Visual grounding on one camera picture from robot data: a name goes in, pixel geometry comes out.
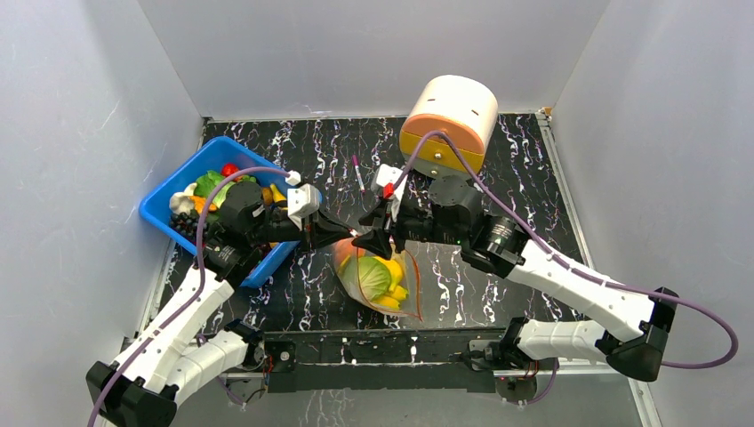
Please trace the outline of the yellow banana bunch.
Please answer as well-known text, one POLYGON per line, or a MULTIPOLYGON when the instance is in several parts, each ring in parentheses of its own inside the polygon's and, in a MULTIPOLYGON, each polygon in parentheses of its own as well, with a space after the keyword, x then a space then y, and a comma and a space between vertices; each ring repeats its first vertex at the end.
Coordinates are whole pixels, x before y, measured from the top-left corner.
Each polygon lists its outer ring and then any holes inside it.
POLYGON ((402 284, 405 278, 405 264, 397 260, 385 260, 381 257, 375 257, 389 273, 389 283, 387 286, 377 288, 378 294, 370 299, 370 302, 391 310, 399 310, 401 303, 407 299, 409 294, 407 288, 402 284))

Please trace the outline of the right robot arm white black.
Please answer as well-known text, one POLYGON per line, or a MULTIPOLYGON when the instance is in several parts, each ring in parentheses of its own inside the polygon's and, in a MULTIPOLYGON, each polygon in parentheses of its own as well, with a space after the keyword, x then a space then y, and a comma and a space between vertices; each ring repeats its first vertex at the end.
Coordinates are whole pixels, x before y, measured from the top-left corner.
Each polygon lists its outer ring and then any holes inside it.
POLYGON ((481 192, 458 176, 432 182, 428 208, 405 199, 396 178, 377 178, 372 189, 378 202, 360 219, 369 231, 355 246, 390 256, 403 251, 406 241, 457 245, 469 266, 587 316, 581 322, 514 318, 493 352, 496 358, 513 368, 542 359, 585 359, 638 381, 657 379, 676 311, 672 292, 651 298, 589 281, 593 270, 566 266, 510 216, 488 213, 481 192))

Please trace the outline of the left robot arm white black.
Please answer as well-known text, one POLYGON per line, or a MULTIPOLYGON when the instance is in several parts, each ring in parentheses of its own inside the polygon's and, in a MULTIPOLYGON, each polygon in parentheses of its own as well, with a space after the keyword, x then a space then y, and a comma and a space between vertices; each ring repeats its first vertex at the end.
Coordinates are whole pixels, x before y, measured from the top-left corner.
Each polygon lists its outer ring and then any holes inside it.
POLYGON ((259 185, 231 186, 203 235, 198 265, 178 292, 112 362, 97 362, 87 372, 93 403, 88 423, 103 418, 115 426, 168 426, 191 394, 226 370, 260 367, 263 334, 240 320, 197 348, 190 345, 253 270, 253 246, 298 242, 318 249, 351 237, 351 228, 321 207, 320 198, 315 187, 302 184, 287 191, 285 208, 272 210, 259 185))

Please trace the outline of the peach fruit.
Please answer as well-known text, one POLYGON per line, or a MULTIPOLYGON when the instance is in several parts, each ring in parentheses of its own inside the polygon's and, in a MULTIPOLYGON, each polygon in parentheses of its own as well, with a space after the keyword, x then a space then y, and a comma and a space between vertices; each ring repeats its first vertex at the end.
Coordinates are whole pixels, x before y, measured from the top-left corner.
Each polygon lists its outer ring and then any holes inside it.
POLYGON ((333 245, 333 266, 337 270, 353 254, 352 240, 353 238, 343 239, 333 245))

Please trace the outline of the green cabbage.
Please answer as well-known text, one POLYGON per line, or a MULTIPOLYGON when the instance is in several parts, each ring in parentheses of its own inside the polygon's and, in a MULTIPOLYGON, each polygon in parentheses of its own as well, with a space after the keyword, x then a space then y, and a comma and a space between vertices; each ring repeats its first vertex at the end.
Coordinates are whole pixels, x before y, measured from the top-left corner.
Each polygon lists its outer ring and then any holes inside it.
POLYGON ((339 278, 353 298, 366 302, 379 293, 378 287, 389 283, 388 271, 375 256, 350 257, 342 266, 339 278))

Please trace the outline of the clear zip top bag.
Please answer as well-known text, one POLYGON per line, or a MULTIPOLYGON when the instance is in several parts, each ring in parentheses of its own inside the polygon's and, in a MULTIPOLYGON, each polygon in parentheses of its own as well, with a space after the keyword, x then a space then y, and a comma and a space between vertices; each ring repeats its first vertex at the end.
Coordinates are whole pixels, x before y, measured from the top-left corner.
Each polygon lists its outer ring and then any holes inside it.
POLYGON ((353 246, 351 238, 335 243, 332 252, 336 277, 350 298, 387 316, 422 320, 421 275, 410 252, 385 259, 353 246))

